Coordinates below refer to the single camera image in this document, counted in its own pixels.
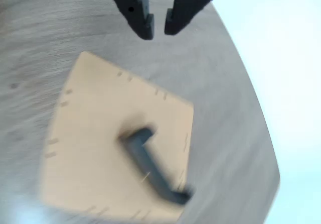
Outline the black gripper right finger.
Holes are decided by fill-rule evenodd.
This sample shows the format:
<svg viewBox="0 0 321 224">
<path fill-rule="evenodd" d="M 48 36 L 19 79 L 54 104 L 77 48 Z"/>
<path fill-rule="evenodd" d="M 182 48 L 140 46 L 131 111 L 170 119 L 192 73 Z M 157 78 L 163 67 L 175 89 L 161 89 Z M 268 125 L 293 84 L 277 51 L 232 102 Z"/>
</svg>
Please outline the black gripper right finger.
<svg viewBox="0 0 321 224">
<path fill-rule="evenodd" d="M 210 1 L 174 0 L 173 7 L 167 10 L 164 33 L 166 35 L 178 34 Z"/>
</svg>

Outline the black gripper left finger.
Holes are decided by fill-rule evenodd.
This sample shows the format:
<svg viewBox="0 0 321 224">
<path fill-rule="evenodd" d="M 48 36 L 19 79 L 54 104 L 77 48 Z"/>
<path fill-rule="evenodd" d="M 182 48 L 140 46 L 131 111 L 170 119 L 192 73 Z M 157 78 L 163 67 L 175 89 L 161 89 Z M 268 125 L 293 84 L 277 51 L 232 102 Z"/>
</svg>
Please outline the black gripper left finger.
<svg viewBox="0 0 321 224">
<path fill-rule="evenodd" d="M 154 37 L 154 15 L 149 11 L 149 0 L 114 0 L 131 29 L 143 40 Z"/>
</svg>

